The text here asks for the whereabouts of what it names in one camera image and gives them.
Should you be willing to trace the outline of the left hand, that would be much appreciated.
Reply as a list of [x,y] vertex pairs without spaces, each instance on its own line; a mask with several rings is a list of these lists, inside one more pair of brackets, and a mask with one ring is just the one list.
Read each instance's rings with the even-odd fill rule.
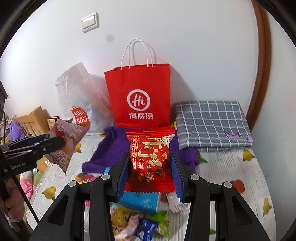
[[1,199],[1,207],[9,208],[9,217],[15,221],[21,221],[25,213],[24,200],[12,178],[9,178],[6,187],[11,190],[10,197],[3,201]]

